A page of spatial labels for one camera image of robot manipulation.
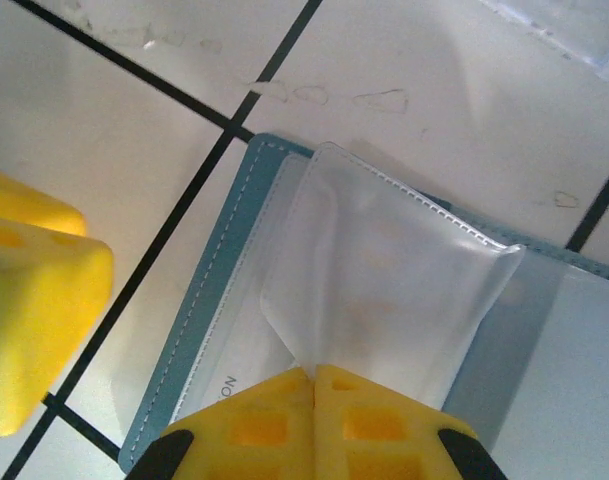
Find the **black grout line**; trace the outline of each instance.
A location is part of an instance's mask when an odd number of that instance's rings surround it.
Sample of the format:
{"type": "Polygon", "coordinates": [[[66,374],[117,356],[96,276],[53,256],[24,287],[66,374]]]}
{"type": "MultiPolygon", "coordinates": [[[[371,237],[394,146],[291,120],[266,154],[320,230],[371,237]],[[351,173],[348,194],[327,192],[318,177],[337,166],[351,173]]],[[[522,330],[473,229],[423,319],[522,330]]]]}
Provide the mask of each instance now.
{"type": "Polygon", "coordinates": [[[53,420],[55,420],[55,415],[55,410],[51,408],[46,409],[37,422],[37,425],[33,427],[31,434],[24,441],[22,448],[20,448],[13,461],[6,469],[6,472],[4,472],[4,475],[2,475],[2,480],[14,480],[17,478],[31,454],[37,448],[37,444],[40,443],[40,440],[44,437],[46,430],[48,430],[48,427],[50,427],[53,420]]]}
{"type": "Polygon", "coordinates": [[[248,143],[251,141],[251,138],[255,136],[255,134],[247,128],[239,127],[237,132],[235,133],[235,136],[244,143],[248,143]]]}
{"type": "Polygon", "coordinates": [[[137,287],[139,287],[142,280],[144,280],[144,277],[153,266],[153,263],[164,248],[164,245],[166,245],[166,242],[175,231],[175,228],[182,220],[182,217],[191,206],[193,199],[197,196],[204,183],[206,183],[206,180],[208,180],[208,177],[230,145],[233,138],[233,134],[228,130],[225,130],[211,149],[210,153],[207,155],[204,163],[200,166],[199,170],[186,187],[186,190],[184,190],[184,193],[175,204],[175,207],[173,207],[170,215],[157,232],[157,235],[122,288],[122,291],[119,293],[108,312],[106,312],[106,315],[100,322],[99,327],[95,333],[93,333],[93,336],[84,347],[82,354],[64,379],[62,386],[59,388],[56,394],[59,401],[65,402],[70,396],[81,376],[86,371],[86,368],[91,363],[91,360],[100,349],[102,343],[117,322],[120,314],[124,311],[126,305],[135,294],[137,287]]]}
{"type": "Polygon", "coordinates": [[[96,40],[89,34],[83,32],[76,26],[68,23],[66,20],[63,20],[54,13],[51,13],[50,11],[36,4],[32,0],[10,1],[19,5],[30,13],[36,15],[52,27],[58,29],[60,32],[65,33],[69,37],[72,37],[73,39],[77,40],[82,45],[90,48],[98,55],[104,57],[106,60],[110,61],[111,63],[114,63],[115,65],[132,74],[133,76],[149,84],[151,87],[155,88],[159,92],[169,96],[173,100],[184,105],[189,110],[192,110],[198,115],[204,117],[209,122],[214,123],[220,128],[226,128],[229,126],[230,119],[215,110],[214,108],[211,108],[205,103],[200,102],[195,97],[189,95],[183,90],[180,90],[179,88],[167,82],[166,80],[154,74],[153,72],[147,70],[141,65],[128,59],[124,55],[106,46],[99,40],[96,40]]]}
{"type": "Polygon", "coordinates": [[[602,219],[604,213],[609,207],[609,177],[604,182],[600,193],[597,194],[595,200],[584,214],[584,218],[579,223],[570,240],[566,244],[566,248],[573,252],[579,252],[586,244],[586,241],[591,236],[597,224],[602,219]]]}
{"type": "MultiPolygon", "coordinates": [[[[135,294],[135,291],[137,290],[140,283],[143,281],[144,277],[146,276],[153,263],[159,256],[160,252],[166,245],[166,242],[175,231],[175,228],[177,227],[182,217],[190,207],[194,198],[197,196],[204,183],[208,180],[208,177],[210,176],[213,169],[216,167],[217,163],[219,162],[220,158],[232,142],[233,138],[237,137],[240,140],[248,143],[253,137],[254,134],[248,129],[244,128],[243,123],[246,118],[248,118],[249,114],[251,113],[251,110],[259,100],[258,94],[254,92],[249,92],[249,94],[247,94],[247,96],[244,98],[244,100],[238,107],[237,111],[235,112],[235,115],[233,115],[233,118],[229,120],[224,115],[220,114],[219,112],[216,112],[210,107],[204,105],[202,102],[199,102],[188,94],[182,92],[181,90],[177,89],[165,80],[162,80],[161,78],[157,77],[156,75],[144,69],[143,67],[135,64],[134,62],[131,62],[119,53],[111,50],[104,44],[98,42],[94,38],[79,30],[78,28],[65,22],[64,20],[52,14],[48,10],[45,10],[39,5],[33,3],[32,1],[11,1],[25,8],[29,12],[37,15],[42,20],[59,29],[61,32],[80,41],[87,47],[93,49],[96,53],[102,55],[107,60],[112,61],[113,63],[116,63],[127,69],[133,75],[150,84],[152,87],[157,88],[163,93],[166,93],[170,97],[174,98],[178,102],[190,108],[195,113],[203,116],[207,120],[217,125],[220,125],[219,123],[217,123],[218,121],[222,122],[220,126],[224,128],[224,131],[222,132],[219,139],[217,140],[210,153],[204,160],[204,163],[200,166],[199,170],[197,171],[197,173],[187,186],[186,190],[176,203],[170,215],[167,217],[166,221],[158,231],[157,235],[144,253],[137,267],[135,268],[128,281],[118,294],[117,298],[109,308],[108,312],[100,322],[97,330],[93,333],[91,339],[84,347],[84,350],[82,351],[80,357],[77,359],[77,361],[73,365],[73,368],[64,379],[64,382],[57,391],[56,395],[53,396],[49,393],[45,398],[45,404],[51,403],[53,401],[55,401],[56,404],[51,404],[50,406],[48,406],[46,412],[42,414],[42,417],[38,421],[37,425],[22,445],[22,448],[13,459],[13,462],[11,462],[11,465],[9,466],[7,472],[4,474],[3,480],[11,480],[17,477],[21,469],[28,461],[30,455],[35,451],[35,448],[37,447],[40,440],[44,437],[44,434],[46,433],[47,429],[53,423],[53,420],[56,417],[56,411],[58,410],[57,404],[62,406],[59,408],[60,414],[64,412],[64,408],[70,410],[68,407],[65,406],[66,400],[68,399],[71,392],[79,382],[80,378],[88,368],[89,364],[93,360],[93,357],[102,346],[102,343],[110,333],[111,329],[119,319],[120,314],[124,311],[124,308],[126,308],[126,305],[135,294]]],[[[300,34],[302,33],[306,25],[308,25],[313,14],[321,4],[321,1],[322,0],[309,0],[307,2],[298,17],[295,19],[288,33],[286,34],[280,45],[277,47],[275,53],[271,56],[270,60],[260,73],[258,81],[270,81],[273,78],[279,67],[286,59],[286,56],[295,45],[295,42],[299,38],[300,34]]],[[[74,418],[79,419],[90,427],[90,424],[84,421],[82,417],[77,415],[75,412],[70,410],[70,413],[72,415],[69,415],[68,418],[72,422],[75,423],[75,420],[73,420],[74,418]]],[[[69,425],[73,426],[73,428],[78,430],[78,428],[75,427],[72,423],[69,423],[69,425]]],[[[84,432],[80,431],[80,433],[86,438],[88,438],[84,434],[84,432]]]]}
{"type": "MultiPolygon", "coordinates": [[[[258,82],[270,82],[273,80],[273,77],[284,63],[284,60],[286,60],[286,57],[295,46],[295,42],[297,42],[297,39],[311,21],[311,18],[313,18],[313,15],[321,3],[322,0],[309,0],[306,2],[306,5],[302,8],[302,11],[293,22],[293,25],[291,25],[291,28],[289,28],[284,38],[275,49],[275,53],[273,53],[266,66],[257,77],[258,82]]],[[[235,115],[233,115],[233,123],[236,125],[243,125],[259,99],[259,94],[249,92],[237,109],[237,112],[235,112],[235,115]]]]}
{"type": "Polygon", "coordinates": [[[111,460],[117,462],[117,455],[120,452],[120,448],[93,425],[73,411],[68,405],[60,403],[51,393],[46,394],[42,403],[47,407],[52,408],[62,420],[69,424],[69,426],[77,430],[79,434],[104,452],[111,460]]]}
{"type": "MultiPolygon", "coordinates": [[[[150,246],[142,256],[142,259],[137,264],[137,267],[135,267],[135,270],[118,294],[108,312],[106,312],[106,315],[100,322],[97,330],[95,330],[91,336],[91,339],[84,347],[84,350],[82,350],[81,355],[73,364],[73,368],[64,379],[64,382],[57,391],[57,394],[54,396],[59,404],[63,405],[70,396],[71,392],[91,363],[91,360],[93,360],[93,357],[100,349],[102,343],[117,322],[120,314],[124,311],[124,308],[126,308],[126,305],[133,297],[137,287],[139,287],[140,283],[144,279],[144,276],[150,270],[153,262],[158,257],[162,251],[162,248],[164,248],[164,245],[175,230],[175,227],[177,227],[177,224],[186,213],[186,210],[188,210],[193,199],[202,188],[202,185],[204,185],[208,179],[211,171],[215,168],[215,165],[217,165],[217,162],[224,154],[233,138],[233,134],[226,130],[222,133],[211,149],[211,152],[204,160],[204,163],[193,177],[193,180],[191,180],[188,187],[186,187],[186,190],[171,211],[171,214],[158,231],[150,246]]],[[[51,426],[53,420],[55,420],[55,416],[56,409],[53,406],[47,407],[46,412],[42,414],[42,417],[38,421],[37,425],[13,459],[13,462],[9,466],[7,472],[4,474],[4,477],[2,477],[3,480],[11,480],[17,477],[21,469],[28,461],[29,456],[35,451],[35,448],[37,448],[37,445],[46,433],[46,430],[51,426]]]]}

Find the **dirt stain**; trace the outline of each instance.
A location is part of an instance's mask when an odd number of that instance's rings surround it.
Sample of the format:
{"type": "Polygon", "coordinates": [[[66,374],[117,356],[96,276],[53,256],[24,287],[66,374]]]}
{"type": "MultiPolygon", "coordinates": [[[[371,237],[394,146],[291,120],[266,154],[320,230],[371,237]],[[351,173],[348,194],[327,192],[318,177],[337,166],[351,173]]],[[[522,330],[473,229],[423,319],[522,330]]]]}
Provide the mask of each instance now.
{"type": "Polygon", "coordinates": [[[400,88],[367,93],[353,97],[353,104],[377,112],[403,115],[408,111],[408,93],[400,88]]]}
{"type": "Polygon", "coordinates": [[[88,14],[82,9],[82,5],[77,0],[62,0],[62,16],[75,25],[80,30],[90,33],[93,25],[88,14]]]}
{"type": "Polygon", "coordinates": [[[579,199],[575,195],[556,190],[553,194],[555,206],[559,208],[577,208],[580,205],[579,199]]]}
{"type": "Polygon", "coordinates": [[[273,80],[271,82],[252,82],[246,85],[251,92],[259,95],[275,98],[280,102],[288,101],[288,92],[286,85],[281,80],[273,80]]]}
{"type": "Polygon", "coordinates": [[[181,47],[186,38],[186,34],[180,31],[155,33],[153,25],[150,23],[144,27],[96,29],[94,34],[100,40],[116,47],[143,48],[144,50],[160,44],[181,47]]]}
{"type": "Polygon", "coordinates": [[[205,38],[204,40],[200,40],[200,48],[212,55],[219,55],[222,53],[223,45],[221,40],[205,38]]]}
{"type": "Polygon", "coordinates": [[[314,103],[316,105],[326,105],[329,98],[326,89],[319,85],[296,88],[293,90],[293,96],[305,102],[314,103]]]}

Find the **transparent plastic bag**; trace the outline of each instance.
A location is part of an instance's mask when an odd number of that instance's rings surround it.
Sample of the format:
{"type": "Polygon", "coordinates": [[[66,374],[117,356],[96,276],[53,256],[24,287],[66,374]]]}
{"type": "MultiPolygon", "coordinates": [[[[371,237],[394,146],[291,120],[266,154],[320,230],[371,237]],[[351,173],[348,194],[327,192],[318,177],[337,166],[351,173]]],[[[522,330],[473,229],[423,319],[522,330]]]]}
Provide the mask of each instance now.
{"type": "Polygon", "coordinates": [[[437,408],[524,253],[332,144],[311,160],[281,235],[261,308],[296,361],[437,408]]]}

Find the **black rubber pad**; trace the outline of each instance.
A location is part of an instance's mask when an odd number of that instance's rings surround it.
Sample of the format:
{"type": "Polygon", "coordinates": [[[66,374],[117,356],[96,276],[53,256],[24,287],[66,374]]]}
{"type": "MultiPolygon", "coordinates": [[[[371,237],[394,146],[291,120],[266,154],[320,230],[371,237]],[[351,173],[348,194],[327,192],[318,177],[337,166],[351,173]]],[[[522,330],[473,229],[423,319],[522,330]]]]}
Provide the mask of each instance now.
{"type": "Polygon", "coordinates": [[[193,442],[188,430],[177,430],[155,440],[125,480],[172,480],[193,442]]]}
{"type": "Polygon", "coordinates": [[[463,480],[508,480],[474,438],[450,428],[440,430],[438,435],[463,480]]]}

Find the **rectangular hole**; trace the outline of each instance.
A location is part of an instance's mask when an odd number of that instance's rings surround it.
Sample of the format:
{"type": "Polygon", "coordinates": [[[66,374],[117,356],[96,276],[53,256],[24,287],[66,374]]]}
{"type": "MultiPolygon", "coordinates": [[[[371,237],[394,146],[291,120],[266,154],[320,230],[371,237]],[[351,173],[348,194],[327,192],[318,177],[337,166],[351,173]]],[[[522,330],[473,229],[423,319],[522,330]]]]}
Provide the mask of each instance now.
{"type": "Polygon", "coordinates": [[[279,480],[278,467],[247,465],[245,467],[214,470],[208,480],[279,480]]]}
{"type": "Polygon", "coordinates": [[[230,442],[234,445],[281,445],[288,438],[288,418],[271,411],[251,411],[233,423],[230,442]]]}
{"type": "Polygon", "coordinates": [[[349,452],[349,480],[424,480],[416,455],[349,452]]]}
{"type": "Polygon", "coordinates": [[[10,228],[0,227],[0,247],[23,247],[24,240],[10,228]]]}
{"type": "Polygon", "coordinates": [[[333,390],[341,390],[341,391],[356,389],[355,385],[352,385],[345,380],[338,380],[338,379],[333,380],[331,387],[333,388],[333,390]]]}
{"type": "Polygon", "coordinates": [[[344,413],[346,440],[399,441],[406,437],[404,420],[390,408],[351,407],[344,413]]]}

